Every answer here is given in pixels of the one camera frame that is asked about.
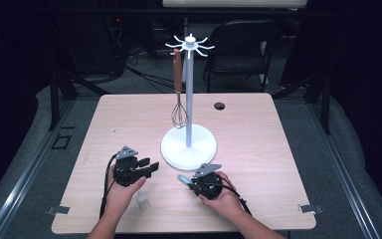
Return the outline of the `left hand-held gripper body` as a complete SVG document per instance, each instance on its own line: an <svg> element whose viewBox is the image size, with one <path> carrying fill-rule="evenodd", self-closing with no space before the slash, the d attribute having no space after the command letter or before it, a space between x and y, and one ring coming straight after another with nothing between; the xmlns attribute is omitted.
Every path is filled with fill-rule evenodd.
<svg viewBox="0 0 382 239"><path fill-rule="evenodd" d="M115 156L113 179L122 186L129 186L139 178L136 177L138 168L138 152L128 146L124 146Z"/></svg>

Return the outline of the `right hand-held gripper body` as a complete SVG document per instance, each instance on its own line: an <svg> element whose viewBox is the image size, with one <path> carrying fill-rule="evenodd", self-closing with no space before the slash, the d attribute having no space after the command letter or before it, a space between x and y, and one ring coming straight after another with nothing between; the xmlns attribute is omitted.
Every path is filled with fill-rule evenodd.
<svg viewBox="0 0 382 239"><path fill-rule="evenodd" d="M204 195L207 199L216 199L222 191L222 182L216 170L222 167L221 164L203 163L193 174L193 178L198 178L199 195Z"/></svg>

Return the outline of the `teal-handled white spatula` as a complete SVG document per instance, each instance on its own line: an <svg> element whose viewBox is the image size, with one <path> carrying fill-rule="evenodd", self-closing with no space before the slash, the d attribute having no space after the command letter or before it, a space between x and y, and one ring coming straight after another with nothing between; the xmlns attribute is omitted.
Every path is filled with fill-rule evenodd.
<svg viewBox="0 0 382 239"><path fill-rule="evenodd" d="M182 175L182 174L178 174L177 175L177 178L182 182L182 183L184 183L185 185L190 185L190 184L194 184L194 182L191 180L191 179L189 179L189 178L187 178L186 176L184 176L184 175Z"/></svg>

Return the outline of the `white utensil stand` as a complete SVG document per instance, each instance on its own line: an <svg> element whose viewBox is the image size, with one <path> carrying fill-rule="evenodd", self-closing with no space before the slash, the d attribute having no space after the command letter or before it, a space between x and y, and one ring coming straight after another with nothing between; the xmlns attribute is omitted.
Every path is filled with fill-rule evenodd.
<svg viewBox="0 0 382 239"><path fill-rule="evenodd" d="M203 163L209 163L217 150L214 135L206 127L193 122L194 54L207 57L201 50L211 50L213 47L203 46L207 39L197 41L192 34L185 38L185 42L178 37L174 39L177 44L167 44L167 47L180 50L182 69L183 51L187 51L187 81L186 84L182 82L181 103L187 112L189 123L181 128L173 126L162 138L160 149L168 164L178 170L189 171L197 169Z"/></svg>

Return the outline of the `wooden-handled metal whisk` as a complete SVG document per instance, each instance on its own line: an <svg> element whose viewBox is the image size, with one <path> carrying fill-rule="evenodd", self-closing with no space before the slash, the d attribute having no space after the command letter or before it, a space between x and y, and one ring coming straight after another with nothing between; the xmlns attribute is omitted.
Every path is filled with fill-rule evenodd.
<svg viewBox="0 0 382 239"><path fill-rule="evenodd" d="M182 58L179 49L173 50L173 85L176 94L176 104L171 113L173 125L176 128L187 126L189 118L181 103L182 94Z"/></svg>

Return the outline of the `person's right hand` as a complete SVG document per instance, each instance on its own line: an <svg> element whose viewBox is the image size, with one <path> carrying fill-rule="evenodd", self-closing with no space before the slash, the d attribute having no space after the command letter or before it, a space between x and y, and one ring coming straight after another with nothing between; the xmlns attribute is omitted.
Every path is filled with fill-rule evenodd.
<svg viewBox="0 0 382 239"><path fill-rule="evenodd" d="M199 195L199 198L204 205L212 208L221 217L227 220L235 219L244 213L239 197L231 191L231 189L235 190L235 186L222 171L217 171L216 174L221 177L222 184L224 185L221 194L212 200L207 199L204 195Z"/></svg>

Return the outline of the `person's left hand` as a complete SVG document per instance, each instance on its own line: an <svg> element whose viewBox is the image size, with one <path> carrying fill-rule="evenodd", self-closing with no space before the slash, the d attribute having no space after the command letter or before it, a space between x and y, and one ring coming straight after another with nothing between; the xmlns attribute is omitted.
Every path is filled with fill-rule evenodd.
<svg viewBox="0 0 382 239"><path fill-rule="evenodd" d="M146 178L142 176L129 186L122 186L114 180L113 169L112 165L108 173L106 206L103 216L119 219L129 206L132 196L144 185Z"/></svg>

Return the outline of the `dark equipment with red light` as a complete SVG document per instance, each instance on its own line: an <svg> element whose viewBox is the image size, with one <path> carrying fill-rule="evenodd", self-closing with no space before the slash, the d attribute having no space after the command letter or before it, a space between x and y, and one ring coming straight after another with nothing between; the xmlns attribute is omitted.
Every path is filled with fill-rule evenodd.
<svg viewBox="0 0 382 239"><path fill-rule="evenodd" d="M105 22L107 24L115 56L115 67L111 76L117 78L124 72L126 59L129 56L130 41L125 33L122 20L119 17L106 17Z"/></svg>

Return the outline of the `black folding chair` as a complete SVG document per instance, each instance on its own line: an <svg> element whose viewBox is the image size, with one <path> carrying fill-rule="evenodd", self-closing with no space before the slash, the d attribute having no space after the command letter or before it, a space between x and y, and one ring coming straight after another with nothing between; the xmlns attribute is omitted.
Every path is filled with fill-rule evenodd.
<svg viewBox="0 0 382 239"><path fill-rule="evenodd" d="M216 27L210 35L209 51L203 72L207 92L212 76L259 76L265 90L271 59L282 27L275 20L235 20Z"/></svg>

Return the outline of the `grey metal table bracket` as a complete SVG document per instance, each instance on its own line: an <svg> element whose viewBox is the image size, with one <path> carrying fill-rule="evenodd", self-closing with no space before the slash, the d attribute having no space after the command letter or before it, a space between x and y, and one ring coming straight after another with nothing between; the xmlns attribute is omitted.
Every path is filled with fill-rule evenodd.
<svg viewBox="0 0 382 239"><path fill-rule="evenodd" d="M313 215L323 212L323 208L320 205L307 204L307 205L300 205L298 208L302 213L308 213Z"/></svg>
<svg viewBox="0 0 382 239"><path fill-rule="evenodd" d="M58 206L50 206L47 209L46 213L50 215L56 215L56 214L66 215L69 213L69 211L70 211L69 207L58 205Z"/></svg>

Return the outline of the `black metal frame stand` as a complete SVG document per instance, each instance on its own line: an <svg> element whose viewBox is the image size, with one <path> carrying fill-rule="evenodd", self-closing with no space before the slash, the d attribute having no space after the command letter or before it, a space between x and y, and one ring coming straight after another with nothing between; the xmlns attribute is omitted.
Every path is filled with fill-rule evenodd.
<svg viewBox="0 0 382 239"><path fill-rule="evenodd" d="M285 87L283 90L273 94L273 99L281 99L303 86L308 86L308 89L303 96L303 100L307 104L314 104L318 99L321 99L320 125L327 134L330 134L329 104L331 80L326 73L314 73L307 78L293 83L290 86Z"/></svg>
<svg viewBox="0 0 382 239"><path fill-rule="evenodd" d="M78 97L79 94L74 87L74 83L80 84L100 96L108 94L108 91L101 89L74 72L68 70L54 72L50 81L51 124L49 131L56 128L61 118L59 94L62 94L69 101L74 101Z"/></svg>

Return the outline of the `aluminium floor rail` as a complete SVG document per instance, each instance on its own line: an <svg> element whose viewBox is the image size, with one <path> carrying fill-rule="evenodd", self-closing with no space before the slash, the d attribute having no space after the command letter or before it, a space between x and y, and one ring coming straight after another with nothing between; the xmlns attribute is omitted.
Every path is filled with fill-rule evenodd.
<svg viewBox="0 0 382 239"><path fill-rule="evenodd" d="M34 183L52 143L58 138L58 132L63 128L75 104L76 101L63 103L60 119L53 130L49 130L51 107L39 103L32 125L0 180L0 239Z"/></svg>
<svg viewBox="0 0 382 239"><path fill-rule="evenodd" d="M381 239L374 223L371 220L370 214L356 189L354 182L342 160L341 154L334 143L330 134L327 134L320 122L320 112L316 105L308 104L307 108L314 123L318 128L323 140L325 141L328 151L331 154L331 164L334 168L339 183L348 200L352 213L354 214L359 227L365 239Z"/></svg>

